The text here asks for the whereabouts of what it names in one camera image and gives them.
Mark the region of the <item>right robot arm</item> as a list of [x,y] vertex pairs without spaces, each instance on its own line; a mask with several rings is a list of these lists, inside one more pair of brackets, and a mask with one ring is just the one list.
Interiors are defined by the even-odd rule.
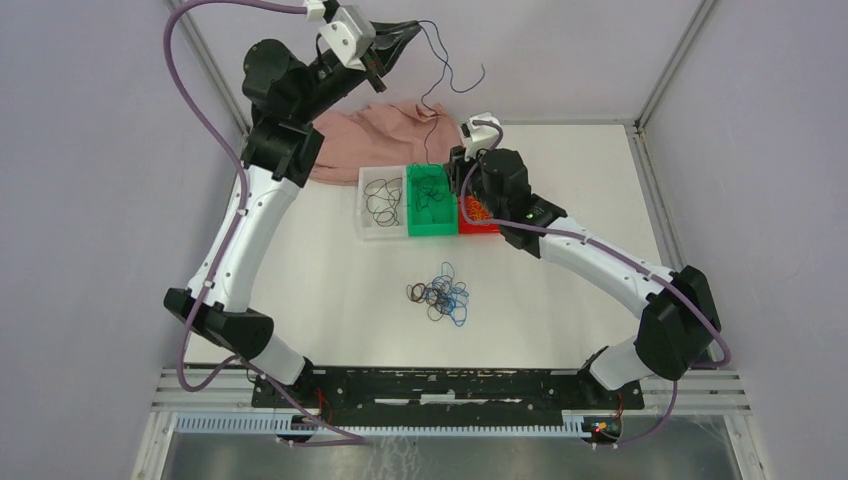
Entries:
[[612,401],[625,384],[656,375],[681,379],[706,368],[703,355],[721,324],[706,275],[693,266],[679,271],[654,265],[601,240],[561,207],[533,193],[520,154],[509,149],[451,149],[445,164],[460,202],[477,200],[489,213],[485,225],[535,258],[566,268],[617,300],[638,320],[636,334],[595,353],[589,374],[577,382],[591,408]]

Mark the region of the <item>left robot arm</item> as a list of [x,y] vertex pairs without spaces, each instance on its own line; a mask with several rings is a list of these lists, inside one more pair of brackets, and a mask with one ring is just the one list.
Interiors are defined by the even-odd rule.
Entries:
[[272,318],[249,303],[276,228],[323,143],[313,121],[363,82],[384,91],[383,77],[422,27],[417,21],[374,22],[369,30],[375,36],[361,42],[359,69],[347,68],[331,50],[305,64],[275,39],[248,50],[242,91],[251,102],[253,127],[237,163],[246,177],[238,180],[225,223],[196,274],[163,299],[165,309],[194,333],[277,380],[277,394],[294,407],[313,397],[312,364],[276,337]]

